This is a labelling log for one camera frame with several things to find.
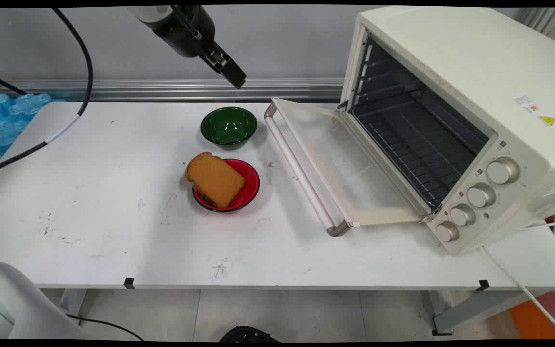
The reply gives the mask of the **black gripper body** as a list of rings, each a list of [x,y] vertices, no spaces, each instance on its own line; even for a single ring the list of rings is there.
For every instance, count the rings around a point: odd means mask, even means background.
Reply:
[[[168,6],[165,18],[151,29],[183,57],[208,56],[214,52],[214,22],[201,5]]]

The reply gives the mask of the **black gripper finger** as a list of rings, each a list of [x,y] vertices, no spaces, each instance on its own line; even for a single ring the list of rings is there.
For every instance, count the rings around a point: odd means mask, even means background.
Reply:
[[[247,75],[216,42],[212,42],[212,51],[209,53],[210,66],[221,74],[236,89],[242,88]]]
[[[202,60],[211,67],[216,73],[222,75],[231,85],[234,86],[233,81],[233,59],[223,52],[212,52],[201,55]]]

